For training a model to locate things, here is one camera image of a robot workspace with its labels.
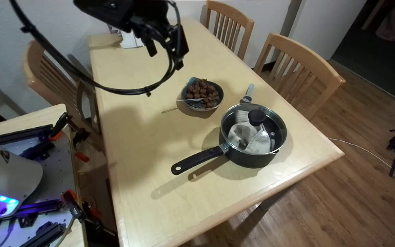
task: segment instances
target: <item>food in bowl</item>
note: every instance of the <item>food in bowl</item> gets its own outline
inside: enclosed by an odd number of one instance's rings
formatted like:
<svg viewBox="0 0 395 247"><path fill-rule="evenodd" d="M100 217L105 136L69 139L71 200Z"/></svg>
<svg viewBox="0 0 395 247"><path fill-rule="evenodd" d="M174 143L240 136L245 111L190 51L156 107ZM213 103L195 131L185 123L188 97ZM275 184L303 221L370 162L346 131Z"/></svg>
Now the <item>food in bowl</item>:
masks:
<svg viewBox="0 0 395 247"><path fill-rule="evenodd" d="M220 103L219 92L213 85L210 85L206 79L196 78L196 80L188 86L185 98L202 98L201 108L213 108Z"/></svg>

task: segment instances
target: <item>white wall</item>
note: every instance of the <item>white wall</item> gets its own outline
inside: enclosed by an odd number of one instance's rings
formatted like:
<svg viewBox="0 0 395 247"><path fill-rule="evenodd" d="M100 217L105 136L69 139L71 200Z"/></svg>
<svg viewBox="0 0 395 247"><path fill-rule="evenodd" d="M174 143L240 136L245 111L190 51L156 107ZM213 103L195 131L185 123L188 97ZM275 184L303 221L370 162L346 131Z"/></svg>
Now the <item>white wall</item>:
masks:
<svg viewBox="0 0 395 247"><path fill-rule="evenodd" d="M244 61L251 67L260 54L269 32L279 33L290 0L231 0L224 1L255 20L254 30ZM89 52L86 36L107 32L106 24L79 11L72 0L18 0L21 8L63 54L73 54L89 71ZM202 19L204 0L177 1L181 17ZM174 18L174 11L169 11ZM27 87L22 59L29 34L23 34L21 24L7 0L0 0L0 114L16 117L49 106Z"/></svg>
<svg viewBox="0 0 395 247"><path fill-rule="evenodd" d="M331 58L367 0L303 0L289 37Z"/></svg>

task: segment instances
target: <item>white cloth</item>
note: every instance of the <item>white cloth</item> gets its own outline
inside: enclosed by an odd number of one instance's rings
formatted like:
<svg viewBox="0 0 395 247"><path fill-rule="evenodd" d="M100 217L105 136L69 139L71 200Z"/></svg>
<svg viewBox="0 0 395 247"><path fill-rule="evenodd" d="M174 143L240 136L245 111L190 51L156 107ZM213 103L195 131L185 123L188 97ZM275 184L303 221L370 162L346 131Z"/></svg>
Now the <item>white cloth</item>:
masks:
<svg viewBox="0 0 395 247"><path fill-rule="evenodd" d="M236 124L229 130L228 139L235 146L253 154L269 153L275 145L265 126L252 126L249 123L248 111L241 110L236 111Z"/></svg>

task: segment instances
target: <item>saucepan handle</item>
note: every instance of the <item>saucepan handle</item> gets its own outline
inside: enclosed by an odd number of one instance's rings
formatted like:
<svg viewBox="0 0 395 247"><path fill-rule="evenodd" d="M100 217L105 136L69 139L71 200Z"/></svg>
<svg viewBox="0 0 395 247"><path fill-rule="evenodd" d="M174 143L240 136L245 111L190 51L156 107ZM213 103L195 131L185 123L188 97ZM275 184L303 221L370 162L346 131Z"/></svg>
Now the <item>saucepan handle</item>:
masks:
<svg viewBox="0 0 395 247"><path fill-rule="evenodd" d="M208 161L212 158L216 158L217 156L221 156L227 151L228 147L226 146L226 144L203 150L202 152L196 153L188 158L184 158L182 161L174 164L171 167L171 173L173 173L174 175L179 175L182 172L185 172L204 161Z"/></svg>

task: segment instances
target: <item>bowl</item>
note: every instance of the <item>bowl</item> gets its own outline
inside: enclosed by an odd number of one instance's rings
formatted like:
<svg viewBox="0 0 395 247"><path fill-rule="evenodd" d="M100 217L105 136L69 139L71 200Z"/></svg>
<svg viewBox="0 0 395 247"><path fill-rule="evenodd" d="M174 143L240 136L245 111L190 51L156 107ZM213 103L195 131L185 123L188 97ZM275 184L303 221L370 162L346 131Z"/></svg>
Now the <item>bowl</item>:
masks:
<svg viewBox="0 0 395 247"><path fill-rule="evenodd" d="M189 86L191 86L191 85L193 84L193 82L194 82L196 79L197 79L196 77L191 77L191 78L190 78L190 80L188 81L188 83L187 83L187 84L185 85L185 87L182 89L182 92L181 92L181 99L186 99L185 96L187 95L187 88L188 88ZM219 103L218 103L215 107L211 107L211 108L201 108L201 106L202 106L202 101L196 102L196 101L192 101L192 100L183 101L183 102L185 103L185 105L187 105L189 108L191 108L191 109L193 109L193 110L195 110L195 111L212 111L212 110L218 108L219 105L220 105L220 104L222 103L222 101L224 100L224 91L222 90L222 88L221 88L218 84L216 84L216 83L214 83L214 82L212 82L212 81L207 80L207 85L208 85L208 86L210 86L210 85L214 86L214 88L216 89L216 91L219 93L218 96L219 96L219 98L220 98L220 101L219 101Z"/></svg>

